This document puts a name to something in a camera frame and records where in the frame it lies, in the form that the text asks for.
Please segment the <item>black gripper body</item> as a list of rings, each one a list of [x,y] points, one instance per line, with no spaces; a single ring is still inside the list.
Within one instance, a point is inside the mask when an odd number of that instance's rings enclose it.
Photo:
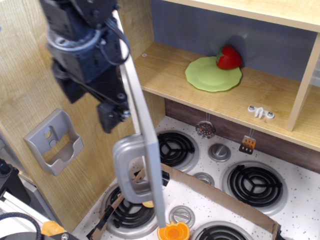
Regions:
[[[127,118],[130,115],[128,97],[118,68],[128,57],[122,56],[121,42],[130,46],[127,37],[118,29],[89,30],[76,40],[51,29],[47,31],[53,74],[65,73],[85,94],[92,95],[99,103],[117,106]]]

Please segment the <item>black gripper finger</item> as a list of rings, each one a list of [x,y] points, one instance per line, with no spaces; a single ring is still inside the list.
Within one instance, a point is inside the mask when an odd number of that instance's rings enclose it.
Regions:
[[[54,73],[55,79],[71,104],[78,101],[86,93],[85,90],[76,82],[74,82],[64,72]]]
[[[107,102],[100,103],[97,106],[97,112],[102,129],[107,134],[110,134],[119,123],[125,121],[121,109]]]

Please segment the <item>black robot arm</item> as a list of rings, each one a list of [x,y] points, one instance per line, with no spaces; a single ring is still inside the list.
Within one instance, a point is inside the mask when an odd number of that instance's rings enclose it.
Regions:
[[[71,103],[84,94],[99,101],[97,113],[105,133],[130,115],[119,68],[128,59],[121,43],[128,38],[113,13],[115,0],[42,0],[48,23],[47,48],[52,72]]]

